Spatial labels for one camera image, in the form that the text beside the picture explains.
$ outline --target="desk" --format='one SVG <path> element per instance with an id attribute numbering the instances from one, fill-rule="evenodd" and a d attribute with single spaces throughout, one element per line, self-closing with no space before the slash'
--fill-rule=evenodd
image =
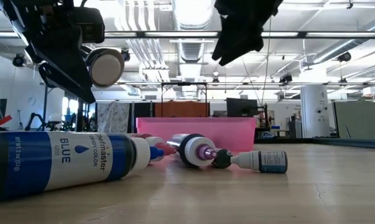
<path id="1" fill-rule="evenodd" d="M 280 133 L 285 133 L 285 138 L 288 138 L 289 137 L 289 130 L 280 130 L 280 129 L 272 129 L 272 131 L 275 131 L 277 134 L 277 137 L 281 137 L 280 136 Z"/>
<path id="2" fill-rule="evenodd" d="M 287 174 L 193 170 L 167 159 L 121 181 L 0 203 L 0 224 L 375 223 L 375 150 L 255 147 L 285 150 Z"/>

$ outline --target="pink plastic bin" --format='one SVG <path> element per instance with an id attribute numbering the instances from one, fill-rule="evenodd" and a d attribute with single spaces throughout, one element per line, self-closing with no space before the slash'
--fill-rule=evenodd
<path id="1" fill-rule="evenodd" d="M 253 150 L 255 118 L 137 118 L 137 132 L 164 140 L 174 134 L 202 134 L 217 148 L 231 152 Z"/>

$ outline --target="security camera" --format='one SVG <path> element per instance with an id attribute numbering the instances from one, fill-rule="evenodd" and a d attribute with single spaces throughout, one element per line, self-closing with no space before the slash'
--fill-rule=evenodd
<path id="1" fill-rule="evenodd" d="M 285 73 L 280 76 L 280 82 L 279 83 L 289 83 L 292 82 L 292 75 L 291 73 Z"/>
<path id="2" fill-rule="evenodd" d="M 123 55 L 125 62 L 128 62 L 131 59 L 131 54 L 129 54 L 129 49 L 121 49 L 121 54 Z"/>
<path id="3" fill-rule="evenodd" d="M 14 59 L 13 59 L 12 64 L 13 64 L 15 67 L 18 67 L 18 68 L 25 67 L 26 62 L 25 62 L 24 54 L 16 54 L 16 56 L 15 56 Z"/>
<path id="4" fill-rule="evenodd" d="M 341 78 L 338 83 L 347 83 L 348 81 L 346 80 L 346 78 Z"/>

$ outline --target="blue bottle cap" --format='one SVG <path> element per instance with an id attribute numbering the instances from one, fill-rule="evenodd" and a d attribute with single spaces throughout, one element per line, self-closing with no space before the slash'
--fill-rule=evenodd
<path id="1" fill-rule="evenodd" d="M 150 146 L 150 160 L 156 159 L 164 155 L 164 150 L 157 149 L 154 146 Z"/>

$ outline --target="ceiling light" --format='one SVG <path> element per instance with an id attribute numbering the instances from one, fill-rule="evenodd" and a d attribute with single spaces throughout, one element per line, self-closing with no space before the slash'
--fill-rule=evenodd
<path id="1" fill-rule="evenodd" d="M 171 44 L 181 44 L 181 43 L 188 43 L 188 44 L 213 44 L 215 43 L 214 40 L 169 40 Z"/>
<path id="2" fill-rule="evenodd" d="M 307 37 L 375 37 L 375 32 L 308 32 Z"/>
<path id="3" fill-rule="evenodd" d="M 146 32 L 146 37 L 216 37 L 217 35 L 217 32 L 206 31 Z"/>
<path id="4" fill-rule="evenodd" d="M 19 38 L 18 34 L 10 31 L 10 32 L 0 32 L 0 38 Z"/>
<path id="5" fill-rule="evenodd" d="M 262 32 L 262 37 L 296 37 L 298 32 Z"/>
<path id="6" fill-rule="evenodd" d="M 136 37 L 136 32 L 105 32 L 107 39 L 117 39 L 120 37 Z"/>

